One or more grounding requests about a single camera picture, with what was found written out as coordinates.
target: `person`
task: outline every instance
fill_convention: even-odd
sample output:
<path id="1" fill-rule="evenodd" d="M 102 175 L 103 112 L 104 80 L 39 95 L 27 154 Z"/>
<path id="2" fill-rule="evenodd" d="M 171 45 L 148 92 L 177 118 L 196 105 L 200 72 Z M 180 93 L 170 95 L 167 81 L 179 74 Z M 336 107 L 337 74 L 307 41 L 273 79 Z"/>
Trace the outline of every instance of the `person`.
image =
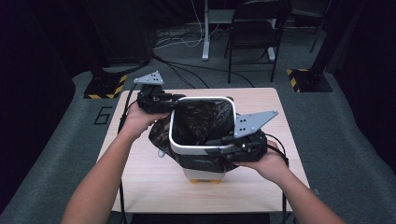
<path id="1" fill-rule="evenodd" d="M 119 134 L 73 193 L 64 211 L 63 224 L 107 222 L 133 142 L 157 119 L 166 116 L 148 114 L 136 103 L 131 105 Z M 269 141 L 268 144 L 277 147 L 275 142 Z M 276 183 L 284 191 L 299 223 L 344 223 L 272 149 L 268 148 L 260 161 L 239 162 L 237 165 L 254 169 L 265 179 Z"/>

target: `hand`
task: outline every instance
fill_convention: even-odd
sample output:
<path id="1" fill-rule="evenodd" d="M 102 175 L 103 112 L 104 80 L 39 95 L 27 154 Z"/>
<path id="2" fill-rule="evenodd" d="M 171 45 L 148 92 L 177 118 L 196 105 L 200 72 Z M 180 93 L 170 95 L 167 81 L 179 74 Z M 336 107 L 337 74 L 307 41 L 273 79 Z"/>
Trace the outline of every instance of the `hand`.
<path id="1" fill-rule="evenodd" d="M 272 147 L 278 148 L 276 143 L 273 141 L 267 140 L 267 144 Z M 290 173 L 290 170 L 286 163 L 283 161 L 282 157 L 271 148 L 268 148 L 267 153 L 265 153 L 265 155 L 259 161 L 236 162 L 235 164 L 254 169 L 262 177 L 278 185 L 281 181 L 281 178 L 284 177 L 287 173 Z"/>
<path id="2" fill-rule="evenodd" d="M 125 123 L 121 132 L 127 133 L 133 139 L 140 137 L 150 125 L 154 124 L 157 119 L 164 119 L 168 116 L 166 114 L 148 114 L 139 108 L 137 103 L 133 103 L 128 111 Z"/>

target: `yellow and black hazard tape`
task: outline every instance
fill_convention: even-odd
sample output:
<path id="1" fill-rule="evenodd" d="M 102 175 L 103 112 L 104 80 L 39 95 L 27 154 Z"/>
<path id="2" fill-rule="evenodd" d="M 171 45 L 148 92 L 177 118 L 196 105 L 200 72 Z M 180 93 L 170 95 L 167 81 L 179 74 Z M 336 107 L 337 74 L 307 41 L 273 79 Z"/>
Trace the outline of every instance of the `yellow and black hazard tape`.
<path id="1" fill-rule="evenodd" d="M 295 73 L 295 72 L 307 72 L 307 71 L 309 71 L 309 70 L 308 70 L 308 69 L 288 69 L 288 70 L 287 70 L 287 73 L 288 73 L 288 76 L 289 76 L 289 79 L 290 79 L 291 86 L 293 87 L 293 89 L 294 89 L 295 92 L 300 92 L 300 89 L 299 89 L 299 87 L 298 87 L 298 83 L 297 83 L 297 81 L 296 81 L 296 78 L 295 78 L 295 76 L 294 76 L 294 73 Z"/>
<path id="2" fill-rule="evenodd" d="M 117 98 L 119 97 L 122 87 L 125 84 L 125 80 L 126 80 L 127 76 L 123 76 L 120 79 L 120 83 L 118 85 L 118 87 L 116 88 L 116 90 L 114 92 L 111 93 L 96 93 L 96 94 L 84 94 L 84 98 L 85 99 L 108 99 L 108 98 Z"/>

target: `white desk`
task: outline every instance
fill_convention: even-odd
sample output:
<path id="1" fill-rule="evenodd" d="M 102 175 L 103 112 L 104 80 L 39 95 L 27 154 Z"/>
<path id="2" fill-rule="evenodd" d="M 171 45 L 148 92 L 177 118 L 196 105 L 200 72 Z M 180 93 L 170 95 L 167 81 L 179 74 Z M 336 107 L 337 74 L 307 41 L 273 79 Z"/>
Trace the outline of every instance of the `white desk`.
<path id="1" fill-rule="evenodd" d="M 275 89 L 205 89 L 166 90 L 187 96 L 231 96 L 236 112 L 256 113 L 277 109 L 278 115 L 263 126 L 266 133 L 276 136 L 285 146 L 290 169 L 309 187 L 289 124 Z M 120 101 L 111 120 L 99 157 L 117 135 L 128 91 Z M 125 210 L 131 213 L 244 213 L 282 211 L 282 192 L 274 183 L 263 179 L 256 171 L 238 167 L 226 173 L 219 184 L 192 184 L 182 168 L 149 141 L 149 130 L 137 139 L 127 161 L 122 183 Z M 120 211 L 117 197 L 114 211 Z"/>
<path id="2" fill-rule="evenodd" d="M 205 0 L 205 41 L 204 41 L 204 50 L 202 53 L 203 61 L 209 60 L 209 50 L 210 50 L 209 23 L 231 23 L 233 19 L 232 9 L 209 9 L 207 1 L 208 0 Z M 268 58 L 271 62 L 275 60 L 275 53 L 273 48 L 268 49 Z"/>

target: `trash bag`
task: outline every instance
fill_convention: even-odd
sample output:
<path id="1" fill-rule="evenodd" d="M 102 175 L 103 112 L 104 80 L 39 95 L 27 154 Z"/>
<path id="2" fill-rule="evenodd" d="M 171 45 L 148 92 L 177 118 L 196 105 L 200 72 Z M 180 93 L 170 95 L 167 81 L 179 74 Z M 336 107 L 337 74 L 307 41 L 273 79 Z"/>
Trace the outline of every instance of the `trash bag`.
<path id="1" fill-rule="evenodd" d="M 171 115 L 158 120 L 148 136 L 151 143 L 174 159 L 181 167 L 213 173 L 226 173 L 237 166 L 222 156 L 180 155 L 169 140 Z M 173 140 L 182 146 L 205 146 L 233 131 L 233 105 L 219 99 L 183 100 L 174 115 Z"/>

